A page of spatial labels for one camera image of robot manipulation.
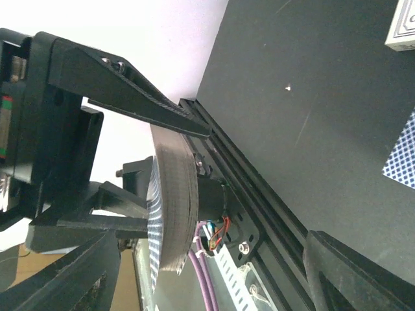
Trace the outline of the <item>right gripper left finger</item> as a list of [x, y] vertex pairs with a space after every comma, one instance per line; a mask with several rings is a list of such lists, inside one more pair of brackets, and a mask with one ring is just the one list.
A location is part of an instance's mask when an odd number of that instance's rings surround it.
[[121, 254], [105, 231], [1, 293], [1, 310], [109, 310]]

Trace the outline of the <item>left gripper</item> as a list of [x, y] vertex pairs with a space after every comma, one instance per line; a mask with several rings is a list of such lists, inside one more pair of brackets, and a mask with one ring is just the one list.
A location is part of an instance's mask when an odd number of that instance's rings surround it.
[[89, 182], [102, 108], [193, 137], [211, 126], [179, 107], [125, 58], [47, 33], [1, 29], [1, 222], [37, 217]]

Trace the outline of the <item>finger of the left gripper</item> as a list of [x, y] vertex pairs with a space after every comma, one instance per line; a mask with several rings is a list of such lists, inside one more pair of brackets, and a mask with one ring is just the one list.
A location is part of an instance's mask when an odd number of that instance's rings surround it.
[[30, 251], [81, 246], [105, 231], [121, 240], [148, 237], [145, 200], [108, 181], [70, 187], [49, 203], [29, 224], [25, 246]]

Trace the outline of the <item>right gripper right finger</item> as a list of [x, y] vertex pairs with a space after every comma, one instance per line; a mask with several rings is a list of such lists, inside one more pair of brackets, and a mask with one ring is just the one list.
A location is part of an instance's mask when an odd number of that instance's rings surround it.
[[303, 251], [317, 310], [414, 310], [414, 285], [323, 231], [309, 231]]

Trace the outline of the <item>blue playing card deck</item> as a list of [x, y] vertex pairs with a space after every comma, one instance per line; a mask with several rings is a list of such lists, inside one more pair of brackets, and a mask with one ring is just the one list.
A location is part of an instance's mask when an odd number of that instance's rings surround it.
[[198, 220], [198, 181], [194, 155], [185, 137], [150, 127], [155, 155], [147, 191], [151, 288], [161, 271], [181, 273]]

